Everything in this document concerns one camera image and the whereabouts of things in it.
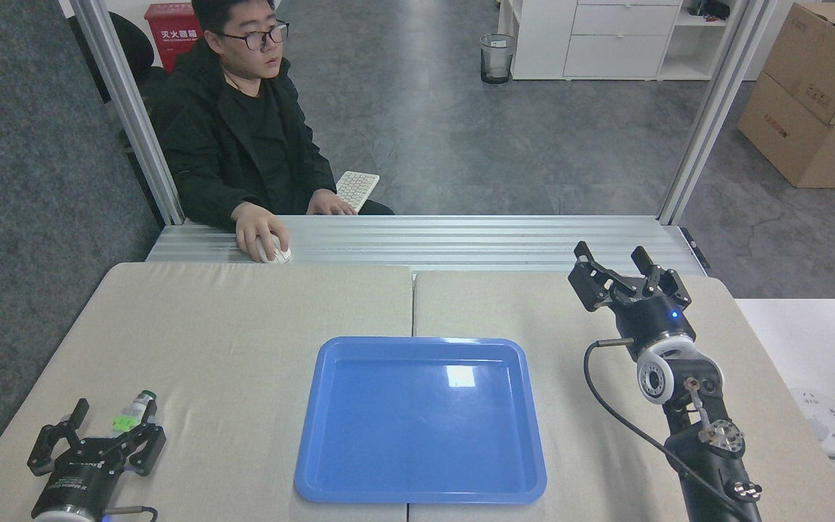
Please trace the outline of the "person's right hand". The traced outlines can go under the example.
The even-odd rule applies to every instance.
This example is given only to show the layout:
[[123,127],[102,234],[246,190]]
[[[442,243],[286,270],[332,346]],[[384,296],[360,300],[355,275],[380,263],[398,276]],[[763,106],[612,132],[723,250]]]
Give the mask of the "person's right hand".
[[276,251],[288,249],[291,232],[269,210],[252,202],[241,202],[231,212],[235,222],[236,244],[255,262],[276,261]]

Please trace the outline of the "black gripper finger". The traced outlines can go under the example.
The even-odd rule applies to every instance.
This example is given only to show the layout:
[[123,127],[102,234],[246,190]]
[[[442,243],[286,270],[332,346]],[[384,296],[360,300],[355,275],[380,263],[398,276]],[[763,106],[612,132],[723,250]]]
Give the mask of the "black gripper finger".
[[57,424],[44,424],[27,460],[27,466],[34,476],[43,476],[53,472],[55,462],[52,458],[52,453],[57,442],[61,439],[65,439],[69,444],[70,453],[82,454],[83,444],[78,436],[77,430],[82,426],[88,410],[88,400],[79,399],[69,416]]
[[148,476],[165,442],[165,430],[159,424],[139,423],[113,439],[112,445],[109,445],[109,461],[117,470]]
[[637,294],[641,299],[665,295],[675,301],[676,307],[688,307],[691,304],[691,297],[675,270],[663,270],[642,246],[633,250],[631,259],[644,277]]
[[576,263],[568,281],[587,311],[593,312],[613,302],[620,304],[631,298],[630,278],[620,276],[594,261],[585,241],[578,242],[573,253]]

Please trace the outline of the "person's left hand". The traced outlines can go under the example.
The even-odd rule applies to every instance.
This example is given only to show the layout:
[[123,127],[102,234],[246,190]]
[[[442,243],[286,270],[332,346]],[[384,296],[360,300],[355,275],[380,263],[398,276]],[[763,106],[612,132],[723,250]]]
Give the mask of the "person's left hand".
[[357,215],[357,209],[338,198],[334,191],[318,189],[312,192],[308,208],[308,215]]

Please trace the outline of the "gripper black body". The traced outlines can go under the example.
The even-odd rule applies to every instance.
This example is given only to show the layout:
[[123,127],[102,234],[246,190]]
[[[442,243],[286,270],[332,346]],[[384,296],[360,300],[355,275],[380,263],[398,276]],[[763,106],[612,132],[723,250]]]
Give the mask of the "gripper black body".
[[103,518],[120,474],[109,461],[109,437],[86,437],[82,454],[70,449],[55,462],[33,506],[34,518]]
[[686,335],[695,340],[697,335],[683,314],[690,304],[691,298],[686,293],[670,297],[656,291],[651,297],[637,298],[614,291],[610,310],[620,337],[633,339],[628,347],[631,359],[639,359],[647,347],[673,335]]

